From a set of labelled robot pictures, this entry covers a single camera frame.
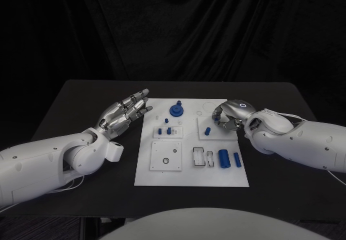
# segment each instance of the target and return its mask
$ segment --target robotic arm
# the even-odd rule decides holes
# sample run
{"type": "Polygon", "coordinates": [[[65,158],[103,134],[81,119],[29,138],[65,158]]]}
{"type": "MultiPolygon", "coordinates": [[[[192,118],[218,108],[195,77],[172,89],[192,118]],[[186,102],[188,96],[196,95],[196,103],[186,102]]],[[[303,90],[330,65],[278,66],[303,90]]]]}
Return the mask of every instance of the robotic arm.
{"type": "Polygon", "coordinates": [[[346,172],[346,127],[307,121],[293,124],[284,116],[268,109],[257,111],[242,100],[224,102],[212,113],[218,126],[237,131],[244,125],[245,137],[264,154],[277,153],[290,161],[313,168],[346,172]],[[225,113],[229,122],[221,122],[225,113]]]}
{"type": "Polygon", "coordinates": [[[97,126],[82,133],[9,147],[0,152],[0,207],[25,202],[92,174],[104,160],[118,162],[124,147],[111,139],[152,109],[143,108],[149,90],[115,102],[97,126]],[[71,169],[64,171],[64,160],[71,169]]]}

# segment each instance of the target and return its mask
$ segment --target humanoid robot hand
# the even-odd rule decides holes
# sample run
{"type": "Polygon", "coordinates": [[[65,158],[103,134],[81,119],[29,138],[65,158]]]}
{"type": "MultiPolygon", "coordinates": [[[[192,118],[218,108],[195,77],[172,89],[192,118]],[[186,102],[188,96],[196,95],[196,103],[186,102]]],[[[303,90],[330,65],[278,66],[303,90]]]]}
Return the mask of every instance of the humanoid robot hand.
{"type": "Polygon", "coordinates": [[[152,106],[144,108],[149,92],[144,89],[115,102],[101,114],[95,127],[82,133],[33,141],[0,151],[0,206],[28,201],[92,174],[105,159],[120,161],[124,147],[111,139],[153,109],[152,106]],[[64,160],[69,164],[68,170],[64,170],[64,160]]]}
{"type": "Polygon", "coordinates": [[[245,137],[264,154],[277,153],[313,168],[346,172],[346,127],[307,121],[300,116],[268,109],[257,111],[242,100],[228,100],[212,113],[215,124],[232,131],[244,125],[245,137]],[[225,113],[229,121],[221,122],[225,113]],[[299,119],[291,123],[284,117],[299,119]]]}

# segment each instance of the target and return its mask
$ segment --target black table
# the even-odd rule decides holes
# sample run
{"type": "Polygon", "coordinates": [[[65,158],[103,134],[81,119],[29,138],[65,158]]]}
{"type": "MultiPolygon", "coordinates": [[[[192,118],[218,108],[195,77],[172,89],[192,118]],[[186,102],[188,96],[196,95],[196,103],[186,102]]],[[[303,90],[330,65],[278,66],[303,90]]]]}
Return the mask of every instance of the black table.
{"type": "MultiPolygon", "coordinates": [[[[242,99],[258,110],[268,108],[316,120],[290,83],[69,80],[32,140],[94,127],[104,109],[144,88],[152,98],[242,99]]],[[[46,194],[2,214],[137,218],[172,209],[212,207],[283,219],[346,218],[346,187],[326,171],[277,154],[261,154],[242,130],[238,142],[250,187],[134,186],[141,127],[139,119],[115,139],[124,145],[120,162],[105,161],[77,189],[46,194]]]]}

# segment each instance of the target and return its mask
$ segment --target blue cylinder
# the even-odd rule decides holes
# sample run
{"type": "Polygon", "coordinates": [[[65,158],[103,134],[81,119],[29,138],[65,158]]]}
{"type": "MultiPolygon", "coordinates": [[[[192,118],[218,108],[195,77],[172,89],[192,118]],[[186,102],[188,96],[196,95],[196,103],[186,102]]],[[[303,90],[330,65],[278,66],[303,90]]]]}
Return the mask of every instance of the blue cylinder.
{"type": "Polygon", "coordinates": [[[173,105],[169,109],[169,113],[173,117],[180,117],[185,113],[185,109],[182,107],[182,102],[177,101],[176,105],[173,105]]]}
{"type": "Polygon", "coordinates": [[[224,169],[231,167],[231,162],[229,162],[229,152],[227,149],[221,149],[218,151],[218,157],[219,157],[219,164],[224,169]]]}
{"type": "Polygon", "coordinates": [[[235,165],[237,165],[238,168],[241,168],[242,163],[241,163],[238,152],[235,152],[232,155],[234,155],[235,165]]]}
{"type": "Polygon", "coordinates": [[[208,127],[203,134],[209,136],[209,133],[211,133],[211,128],[208,127]]]}

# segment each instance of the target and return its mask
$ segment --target black backdrop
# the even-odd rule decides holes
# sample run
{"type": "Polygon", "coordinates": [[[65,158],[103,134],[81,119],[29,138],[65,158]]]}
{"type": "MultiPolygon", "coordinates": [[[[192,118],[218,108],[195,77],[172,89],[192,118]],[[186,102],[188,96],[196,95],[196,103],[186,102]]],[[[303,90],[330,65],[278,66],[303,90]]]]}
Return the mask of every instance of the black backdrop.
{"type": "Polygon", "coordinates": [[[293,82],[319,120],[345,125],[343,0],[19,0],[2,9],[2,148],[30,140],[68,79],[293,82]]]}

